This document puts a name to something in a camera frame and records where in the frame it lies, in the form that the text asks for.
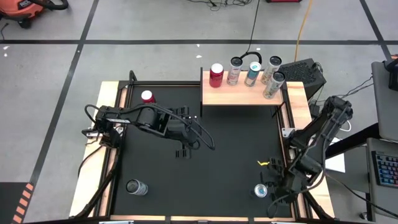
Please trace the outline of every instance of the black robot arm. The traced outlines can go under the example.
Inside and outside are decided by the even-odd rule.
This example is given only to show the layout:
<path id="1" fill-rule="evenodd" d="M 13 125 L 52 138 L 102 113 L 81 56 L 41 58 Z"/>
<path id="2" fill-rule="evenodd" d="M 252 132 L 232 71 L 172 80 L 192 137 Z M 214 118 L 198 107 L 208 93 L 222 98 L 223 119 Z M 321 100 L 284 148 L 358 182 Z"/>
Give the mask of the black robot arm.
<path id="1" fill-rule="evenodd" d="M 95 119 L 88 114 L 87 107 L 98 110 Z M 103 135 L 100 144 L 106 147 L 119 147 L 121 135 L 114 129 L 114 124 L 120 123 L 131 124 L 141 131 L 160 138 L 180 141 L 189 149 L 198 149 L 200 147 L 199 139 L 211 150 L 215 149 L 214 141 L 209 133 L 203 129 L 196 116 L 188 115 L 188 107 L 186 106 L 166 109 L 156 103 L 146 103 L 125 109 L 110 106 L 97 108 L 93 105 L 87 105 L 85 111 L 95 125 L 93 129 L 83 130 L 82 133 L 86 135 L 87 132 L 97 131 Z M 208 135 L 211 144 L 208 144 L 202 138 L 202 131 Z"/>
<path id="2" fill-rule="evenodd" d="M 329 97 L 321 115 L 303 130 L 292 131 L 285 145 L 298 152 L 294 160 L 283 171 L 278 184 L 278 197 L 289 195 L 287 202 L 293 202 L 299 193 L 314 184 L 325 170 L 325 151 L 341 126 L 351 119 L 351 103 L 337 96 Z"/>

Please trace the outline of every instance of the white paper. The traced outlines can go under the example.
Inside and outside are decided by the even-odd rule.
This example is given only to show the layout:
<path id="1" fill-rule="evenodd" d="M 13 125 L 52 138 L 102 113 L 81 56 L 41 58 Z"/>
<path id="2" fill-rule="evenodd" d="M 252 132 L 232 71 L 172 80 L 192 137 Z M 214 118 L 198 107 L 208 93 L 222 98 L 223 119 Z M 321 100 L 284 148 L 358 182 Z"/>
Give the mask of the white paper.
<path id="1" fill-rule="evenodd" d="M 331 145 L 338 141 L 340 141 L 338 138 L 334 138 L 333 141 L 331 142 Z M 345 173 L 346 172 L 346 164 L 344 162 L 344 153 L 337 155 L 335 157 L 332 157 L 330 159 L 327 159 L 325 167 L 328 170 L 334 170 L 334 171 Z"/>

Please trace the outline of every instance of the wooden platform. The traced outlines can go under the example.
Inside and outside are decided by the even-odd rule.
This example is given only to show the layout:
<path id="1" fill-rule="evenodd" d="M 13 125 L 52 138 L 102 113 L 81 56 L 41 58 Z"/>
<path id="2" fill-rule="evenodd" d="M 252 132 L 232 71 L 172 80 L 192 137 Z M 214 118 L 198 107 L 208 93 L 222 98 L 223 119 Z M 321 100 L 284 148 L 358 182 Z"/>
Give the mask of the wooden platform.
<path id="1" fill-rule="evenodd" d="M 257 77 L 256 84 L 252 87 L 244 84 L 248 72 L 241 72 L 238 84 L 231 86 L 227 84 L 228 71 L 224 72 L 223 83 L 218 88 L 209 84 L 210 72 L 203 71 L 202 75 L 202 104 L 203 105 L 281 105 L 283 102 L 280 91 L 273 99 L 266 99 L 262 92 L 266 86 L 261 83 L 262 72 Z"/>

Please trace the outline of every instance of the yellow cable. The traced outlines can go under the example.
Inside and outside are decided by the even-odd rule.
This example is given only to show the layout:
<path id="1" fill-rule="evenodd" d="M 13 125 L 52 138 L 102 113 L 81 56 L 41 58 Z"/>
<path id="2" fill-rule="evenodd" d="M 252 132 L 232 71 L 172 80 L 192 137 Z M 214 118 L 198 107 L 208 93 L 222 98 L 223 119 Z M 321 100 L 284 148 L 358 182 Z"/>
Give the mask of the yellow cable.
<path id="1" fill-rule="evenodd" d="M 304 16 L 304 19 L 303 19 L 303 23 L 301 24 L 300 32 L 298 33 L 297 43 L 296 43 L 296 51 L 295 51 L 295 53 L 294 53 L 294 62 L 295 62 L 296 59 L 297 59 L 297 51 L 298 51 L 298 49 L 299 49 L 299 42 L 300 42 L 300 37 L 301 37 L 301 31 L 303 31 L 305 21 L 307 20 L 308 13 L 310 12 L 310 9 L 311 9 L 311 5 L 312 5 L 312 0 L 310 0 L 310 2 L 309 2 L 309 4 L 308 4 L 308 8 L 307 8 L 307 11 L 305 12 L 305 16 Z"/>
<path id="2" fill-rule="evenodd" d="M 258 163 L 260 166 L 267 166 L 267 165 L 269 164 L 269 162 L 260 162 L 260 161 L 257 161 L 257 163 Z"/>

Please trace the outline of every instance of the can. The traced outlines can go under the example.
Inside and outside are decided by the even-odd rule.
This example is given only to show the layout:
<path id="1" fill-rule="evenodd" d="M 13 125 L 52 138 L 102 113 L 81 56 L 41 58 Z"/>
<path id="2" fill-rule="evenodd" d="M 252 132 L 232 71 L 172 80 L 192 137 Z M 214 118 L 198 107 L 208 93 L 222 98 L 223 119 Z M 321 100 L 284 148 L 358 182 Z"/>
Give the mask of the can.
<path id="1" fill-rule="evenodd" d="M 233 57 L 231 59 L 231 69 L 228 72 L 226 82 L 229 85 L 236 85 L 241 74 L 243 60 L 240 57 Z"/>
<path id="2" fill-rule="evenodd" d="M 210 86 L 217 88 L 223 82 L 224 68 L 221 64 L 215 63 L 210 68 Z"/>
<path id="3" fill-rule="evenodd" d="M 132 179 L 127 182 L 126 190 L 129 194 L 143 196 L 148 193 L 148 185 L 139 180 Z"/>
<path id="4" fill-rule="evenodd" d="M 272 99 L 278 89 L 284 84 L 284 82 L 285 74 L 283 74 L 282 72 L 275 72 L 269 80 L 266 89 L 264 90 L 264 92 L 262 92 L 262 94 L 265 98 Z"/>
<path id="5" fill-rule="evenodd" d="M 246 79 L 244 80 L 244 84 L 247 86 L 254 86 L 256 83 L 257 77 L 259 76 L 261 69 L 261 64 L 258 62 L 252 62 L 249 66 L 249 71 Z"/>
<path id="6" fill-rule="evenodd" d="M 149 90 L 143 91 L 141 93 L 141 98 L 143 103 L 156 103 L 155 96 Z"/>
<path id="7" fill-rule="evenodd" d="M 264 184 L 257 184 L 254 187 L 254 193 L 256 194 L 257 197 L 263 198 L 267 196 L 268 190 Z"/>
<path id="8" fill-rule="evenodd" d="M 262 74 L 261 77 L 261 82 L 262 84 L 268 84 L 269 80 L 271 79 L 271 76 L 274 74 L 274 72 L 278 71 L 280 65 L 282 63 L 282 59 L 278 56 L 272 56 L 269 59 L 267 69 L 264 70 L 264 73 Z"/>

